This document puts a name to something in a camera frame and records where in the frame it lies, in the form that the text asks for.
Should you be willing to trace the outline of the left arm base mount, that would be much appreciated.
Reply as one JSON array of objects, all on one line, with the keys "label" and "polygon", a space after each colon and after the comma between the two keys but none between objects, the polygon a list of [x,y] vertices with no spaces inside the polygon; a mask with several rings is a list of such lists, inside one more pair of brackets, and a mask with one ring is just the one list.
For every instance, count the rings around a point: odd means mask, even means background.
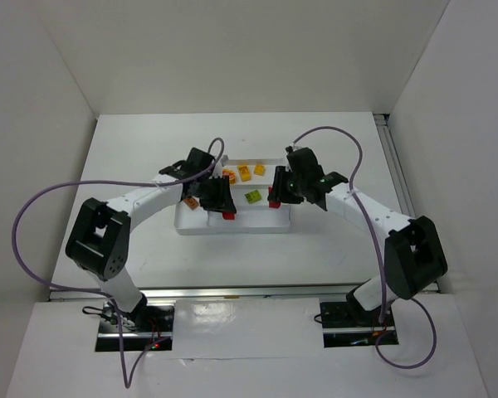
[{"label": "left arm base mount", "polygon": [[[96,352],[117,352],[120,349],[116,312],[110,303],[102,307],[85,306],[84,315],[99,319],[95,343]],[[134,323],[123,317],[122,330],[125,352],[141,352],[148,344],[153,352],[167,352],[173,348],[173,304],[150,306],[145,320]]]}]

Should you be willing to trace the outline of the yellow long lego brick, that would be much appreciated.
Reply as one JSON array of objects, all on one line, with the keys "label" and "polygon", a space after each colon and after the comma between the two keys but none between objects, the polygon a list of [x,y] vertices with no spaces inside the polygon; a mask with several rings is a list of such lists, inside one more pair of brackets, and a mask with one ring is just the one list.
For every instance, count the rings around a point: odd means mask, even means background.
[{"label": "yellow long lego brick", "polygon": [[251,181],[251,172],[246,164],[240,164],[237,166],[237,170],[242,182]]}]

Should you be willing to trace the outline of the tan lego plate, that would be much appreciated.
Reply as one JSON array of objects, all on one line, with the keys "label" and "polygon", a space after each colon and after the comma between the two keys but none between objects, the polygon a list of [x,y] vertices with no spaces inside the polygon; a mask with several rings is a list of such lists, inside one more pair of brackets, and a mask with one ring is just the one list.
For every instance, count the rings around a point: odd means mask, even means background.
[{"label": "tan lego plate", "polygon": [[195,210],[197,208],[199,208],[199,203],[198,201],[193,198],[193,197],[187,197],[183,200],[183,202],[186,204],[186,206],[188,208],[190,208],[191,210]]}]

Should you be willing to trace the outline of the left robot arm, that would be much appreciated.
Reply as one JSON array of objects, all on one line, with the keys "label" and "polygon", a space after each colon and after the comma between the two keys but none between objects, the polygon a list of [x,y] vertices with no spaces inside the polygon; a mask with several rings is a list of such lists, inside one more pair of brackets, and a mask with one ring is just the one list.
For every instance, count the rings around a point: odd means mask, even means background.
[{"label": "left robot arm", "polygon": [[163,209],[188,198],[208,212],[237,214],[230,182],[215,176],[216,158],[192,148],[188,157],[159,171],[150,187],[140,187],[108,201],[86,200],[78,213],[66,255],[96,281],[122,314],[138,327],[157,317],[135,286],[125,264],[134,228]]}]

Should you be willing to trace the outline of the green yellow lego stack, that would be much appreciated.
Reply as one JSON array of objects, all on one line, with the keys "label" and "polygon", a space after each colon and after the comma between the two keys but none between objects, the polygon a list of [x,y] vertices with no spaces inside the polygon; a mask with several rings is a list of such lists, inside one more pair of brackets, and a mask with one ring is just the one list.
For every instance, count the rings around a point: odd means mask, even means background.
[{"label": "green yellow lego stack", "polygon": [[254,204],[262,200],[261,194],[258,190],[249,191],[244,195],[249,204]]}]

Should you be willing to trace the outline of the small yellow lego brick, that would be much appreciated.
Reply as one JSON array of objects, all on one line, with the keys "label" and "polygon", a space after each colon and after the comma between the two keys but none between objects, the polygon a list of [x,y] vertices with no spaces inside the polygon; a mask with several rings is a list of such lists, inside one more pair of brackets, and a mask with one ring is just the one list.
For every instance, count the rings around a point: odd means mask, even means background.
[{"label": "small yellow lego brick", "polygon": [[266,172],[266,168],[262,164],[256,164],[253,170],[254,174],[257,176],[264,176]]}]

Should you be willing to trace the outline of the round orange lego piece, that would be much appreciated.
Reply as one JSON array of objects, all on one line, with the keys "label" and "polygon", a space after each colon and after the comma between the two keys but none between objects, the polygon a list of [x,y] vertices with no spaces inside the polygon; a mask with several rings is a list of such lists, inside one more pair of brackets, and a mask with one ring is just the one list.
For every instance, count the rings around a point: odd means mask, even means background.
[{"label": "round orange lego piece", "polygon": [[237,183],[237,176],[236,176],[236,173],[233,170],[223,169],[222,170],[222,175],[228,177],[228,180],[229,180],[230,184],[236,184]]}]

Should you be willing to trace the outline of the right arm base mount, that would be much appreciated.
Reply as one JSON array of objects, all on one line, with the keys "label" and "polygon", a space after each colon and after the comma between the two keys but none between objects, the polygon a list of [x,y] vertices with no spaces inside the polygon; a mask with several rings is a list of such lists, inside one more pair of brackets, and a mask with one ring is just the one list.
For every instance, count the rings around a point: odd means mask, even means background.
[{"label": "right arm base mount", "polygon": [[378,322],[378,312],[353,318],[346,302],[320,302],[320,312],[313,320],[322,327],[325,348],[398,345],[393,313],[389,310],[384,322]]}]

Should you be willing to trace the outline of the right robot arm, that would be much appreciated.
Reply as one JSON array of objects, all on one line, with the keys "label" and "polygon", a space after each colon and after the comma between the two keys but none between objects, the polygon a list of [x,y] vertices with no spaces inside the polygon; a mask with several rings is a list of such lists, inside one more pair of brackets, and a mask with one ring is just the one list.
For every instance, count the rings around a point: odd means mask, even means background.
[{"label": "right robot arm", "polygon": [[309,148],[288,147],[285,166],[275,170],[268,200],[308,202],[368,233],[378,245],[381,275],[362,283],[346,296],[355,316],[384,313],[397,299],[409,300],[447,273],[447,261],[433,221],[389,209],[350,184],[337,172],[326,174]]}]

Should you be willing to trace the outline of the red lego piece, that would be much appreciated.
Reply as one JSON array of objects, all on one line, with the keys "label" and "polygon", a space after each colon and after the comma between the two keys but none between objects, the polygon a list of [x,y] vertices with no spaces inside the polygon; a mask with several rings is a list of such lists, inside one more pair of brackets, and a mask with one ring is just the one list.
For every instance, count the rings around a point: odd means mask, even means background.
[{"label": "red lego piece", "polygon": [[222,218],[226,221],[234,221],[236,219],[236,213],[235,212],[223,212],[222,213]]},{"label": "red lego piece", "polygon": [[278,209],[281,207],[281,203],[279,201],[272,201],[271,200],[271,192],[272,192],[272,187],[268,187],[268,206],[273,209]]}]

